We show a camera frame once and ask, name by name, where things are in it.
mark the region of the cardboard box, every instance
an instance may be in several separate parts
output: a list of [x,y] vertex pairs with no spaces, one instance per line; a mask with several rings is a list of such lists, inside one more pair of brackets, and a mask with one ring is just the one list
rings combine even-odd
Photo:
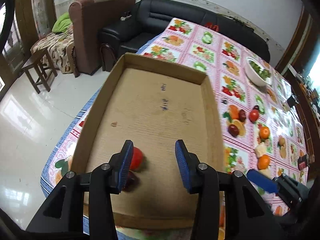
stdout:
[[183,139],[201,162],[222,171],[220,120],[208,76],[167,61],[123,55],[92,105],[71,170],[90,172],[107,163],[126,139],[144,153],[147,168],[136,173],[140,185],[133,192],[111,195],[116,225],[191,227],[197,195],[183,187],[174,145]]

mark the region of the white bowl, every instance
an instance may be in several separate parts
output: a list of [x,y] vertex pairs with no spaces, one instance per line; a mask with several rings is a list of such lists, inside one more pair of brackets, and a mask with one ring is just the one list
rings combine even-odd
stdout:
[[264,70],[265,67],[263,67],[258,61],[256,61],[254,58],[252,57],[247,57],[246,58],[246,63],[245,63],[245,73],[247,74],[248,78],[252,81],[252,83],[254,83],[255,85],[259,86],[259,87],[263,87],[266,85],[271,85],[272,84],[272,80],[271,78],[266,78],[266,80],[263,80],[262,77],[260,77],[258,75],[257,72],[255,72],[255,70],[252,68],[252,66],[249,64],[249,60],[253,61],[254,63],[256,63],[261,70]]

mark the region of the wooden stool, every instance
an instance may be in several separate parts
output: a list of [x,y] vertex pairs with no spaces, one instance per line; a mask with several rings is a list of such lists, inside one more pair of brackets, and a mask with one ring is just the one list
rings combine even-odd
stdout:
[[[43,67],[42,63],[41,63],[41,59],[43,58],[43,56],[46,55],[47,56],[47,62],[48,65],[47,67]],[[38,74],[38,79],[36,82],[34,82],[33,78],[30,75],[29,69],[30,68],[35,68],[35,71]],[[49,74],[47,75],[45,70],[47,69],[51,69]],[[31,84],[33,85],[33,87],[35,88],[36,92],[38,94],[40,94],[40,90],[38,89],[38,85],[44,85],[45,88],[47,89],[47,91],[50,91],[50,87],[47,83],[47,80],[50,78],[51,74],[53,73],[54,76],[56,77],[57,71],[55,70],[54,66],[53,66],[53,62],[50,58],[50,55],[47,51],[47,48],[44,49],[40,49],[37,50],[34,54],[31,55],[31,57],[28,59],[28,61],[23,65],[22,70],[26,73],[28,79],[30,80]]]

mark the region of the pink floral tablecloth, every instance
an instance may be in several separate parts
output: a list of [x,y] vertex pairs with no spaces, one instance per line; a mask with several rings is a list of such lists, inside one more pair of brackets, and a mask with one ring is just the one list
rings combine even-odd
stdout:
[[[257,169],[254,149],[261,143],[260,128],[267,126],[270,136],[265,144],[271,159],[271,175],[276,177],[285,172],[306,184],[308,168],[298,169],[299,156],[306,154],[303,128],[295,107],[290,109],[286,103],[291,96],[291,86],[267,62],[220,33],[177,18],[172,19],[166,30],[140,54],[207,73],[220,113],[226,172],[241,170],[246,173],[249,169]],[[254,58],[270,70],[271,86],[257,87],[247,78],[244,70],[248,64],[247,57]],[[241,123],[230,117],[232,108],[244,109],[248,117],[255,105],[260,107],[260,116],[255,123],[248,118]],[[228,132],[231,123],[239,128],[236,138]],[[280,136],[285,139],[281,152],[278,145]],[[274,212],[279,215],[287,212],[288,207],[279,197],[256,188]]]
[[[205,71],[210,78],[218,103],[220,122],[224,141],[225,171],[257,169],[257,157],[254,148],[260,143],[259,129],[268,126],[270,137],[267,154],[272,176],[285,172],[295,180],[306,184],[308,168],[298,170],[297,159],[306,154],[302,125],[295,107],[289,109],[286,100],[291,96],[290,84],[267,62],[233,40],[184,20],[172,19],[166,30],[150,45],[147,43],[138,53],[147,57],[165,59],[191,68]],[[246,58],[253,57],[271,71],[272,86],[264,89],[253,85],[244,72]],[[62,176],[70,169],[72,156],[82,130],[83,123],[94,102],[97,91],[69,125],[55,149],[50,155],[41,174],[40,184],[45,196],[48,196]],[[236,121],[229,119],[232,108],[244,109],[246,116],[253,106],[260,106],[260,117],[254,124],[248,118],[239,126],[239,135],[234,138],[228,131],[228,125]],[[285,141],[280,152],[279,136]],[[274,213],[283,215],[288,207],[275,194],[267,194],[256,187],[262,198],[270,205]],[[84,232],[89,233],[88,217],[83,217]],[[116,228],[119,239],[187,240],[190,229],[146,231],[130,228]]]

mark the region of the black leather sofa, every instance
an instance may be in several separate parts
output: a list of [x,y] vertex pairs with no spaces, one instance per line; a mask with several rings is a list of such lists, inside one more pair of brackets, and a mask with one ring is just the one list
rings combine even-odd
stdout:
[[267,43],[253,29],[206,9],[172,0],[141,0],[136,3],[132,17],[114,22],[98,32],[100,43],[106,43],[120,57],[136,53],[147,41],[162,33],[172,18],[184,19],[199,25],[218,25],[219,33],[242,44],[266,62],[270,61]]

